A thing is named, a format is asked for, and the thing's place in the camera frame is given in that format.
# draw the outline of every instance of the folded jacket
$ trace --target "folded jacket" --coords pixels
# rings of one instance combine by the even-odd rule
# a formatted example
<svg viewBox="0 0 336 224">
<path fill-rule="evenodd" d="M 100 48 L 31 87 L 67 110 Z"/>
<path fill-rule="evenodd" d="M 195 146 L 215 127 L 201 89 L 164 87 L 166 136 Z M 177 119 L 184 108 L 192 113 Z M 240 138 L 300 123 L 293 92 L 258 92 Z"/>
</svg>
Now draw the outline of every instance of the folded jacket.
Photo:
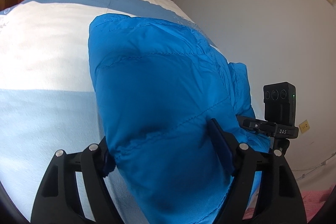
<svg viewBox="0 0 336 224">
<path fill-rule="evenodd" d="M 153 18 L 98 16 L 89 64 L 111 155 L 150 224 L 210 224 L 232 182 L 206 133 L 216 118 L 241 143 L 269 139 L 239 127 L 254 118 L 244 64 L 198 31 Z M 256 173 L 253 191 L 260 183 Z"/>
</svg>

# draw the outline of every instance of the bed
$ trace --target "bed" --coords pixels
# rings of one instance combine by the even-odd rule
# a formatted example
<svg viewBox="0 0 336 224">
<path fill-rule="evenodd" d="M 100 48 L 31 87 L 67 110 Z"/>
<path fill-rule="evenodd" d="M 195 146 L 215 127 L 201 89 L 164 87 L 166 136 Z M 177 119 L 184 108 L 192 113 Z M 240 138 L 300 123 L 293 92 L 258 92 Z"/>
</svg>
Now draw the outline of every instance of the bed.
<svg viewBox="0 0 336 224">
<path fill-rule="evenodd" d="M 79 152 L 104 135 L 87 42 L 90 22 L 105 13 L 199 29 L 170 0 L 25 0 L 0 12 L 0 181 L 28 220 L 55 151 Z M 85 216 L 93 220 L 77 179 Z M 148 223 L 118 171 L 106 184 L 125 223 Z"/>
</svg>

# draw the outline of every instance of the pink blanket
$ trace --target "pink blanket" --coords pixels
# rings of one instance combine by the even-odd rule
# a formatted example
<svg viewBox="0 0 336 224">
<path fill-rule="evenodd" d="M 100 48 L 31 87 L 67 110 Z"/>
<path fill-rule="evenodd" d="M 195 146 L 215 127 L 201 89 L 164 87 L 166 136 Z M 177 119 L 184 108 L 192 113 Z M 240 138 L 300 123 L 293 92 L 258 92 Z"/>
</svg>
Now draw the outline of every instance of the pink blanket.
<svg viewBox="0 0 336 224">
<path fill-rule="evenodd" d="M 307 215 L 307 222 L 309 222 L 314 217 L 314 215 L 316 215 L 316 213 L 321 209 L 321 207 L 327 201 L 333 189 L 334 186 L 323 191 L 303 191 L 301 193 L 304 208 Z M 254 208 L 248 208 L 245 212 L 243 219 L 252 218 L 253 212 Z"/>
</svg>

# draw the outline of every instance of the silver screw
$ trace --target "silver screw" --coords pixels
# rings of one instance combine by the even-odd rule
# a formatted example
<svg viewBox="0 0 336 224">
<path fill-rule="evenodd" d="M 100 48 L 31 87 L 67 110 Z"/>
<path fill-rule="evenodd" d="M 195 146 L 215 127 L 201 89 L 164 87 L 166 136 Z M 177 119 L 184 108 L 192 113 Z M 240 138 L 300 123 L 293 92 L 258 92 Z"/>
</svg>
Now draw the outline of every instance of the silver screw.
<svg viewBox="0 0 336 224">
<path fill-rule="evenodd" d="M 249 145 L 247 143 L 241 143 L 239 144 L 239 148 L 242 150 L 247 150 L 249 148 Z"/>
<path fill-rule="evenodd" d="M 280 150 L 274 150 L 274 155 L 277 157 L 280 157 L 282 155 L 282 152 Z"/>
<path fill-rule="evenodd" d="M 60 149 L 60 150 L 56 151 L 55 155 L 56 155 L 56 157 L 60 157 L 60 156 L 63 155 L 63 153 L 64 153 L 64 151 L 62 149 Z"/>
<path fill-rule="evenodd" d="M 98 149 L 98 144 L 96 144 L 96 143 L 90 144 L 90 146 L 89 146 L 90 151 L 95 151 L 97 149 Z"/>
</svg>

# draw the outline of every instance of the electrical outlet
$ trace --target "electrical outlet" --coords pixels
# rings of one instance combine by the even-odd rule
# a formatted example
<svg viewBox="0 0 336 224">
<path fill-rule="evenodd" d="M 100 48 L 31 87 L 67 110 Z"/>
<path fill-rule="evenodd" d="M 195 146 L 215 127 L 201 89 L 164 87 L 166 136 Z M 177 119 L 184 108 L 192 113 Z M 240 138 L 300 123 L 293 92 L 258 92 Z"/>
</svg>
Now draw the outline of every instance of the electrical outlet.
<svg viewBox="0 0 336 224">
<path fill-rule="evenodd" d="M 305 133 L 307 130 L 309 130 L 310 126 L 308 124 L 308 120 L 305 120 L 303 123 L 300 123 L 299 128 L 302 134 Z"/>
</svg>

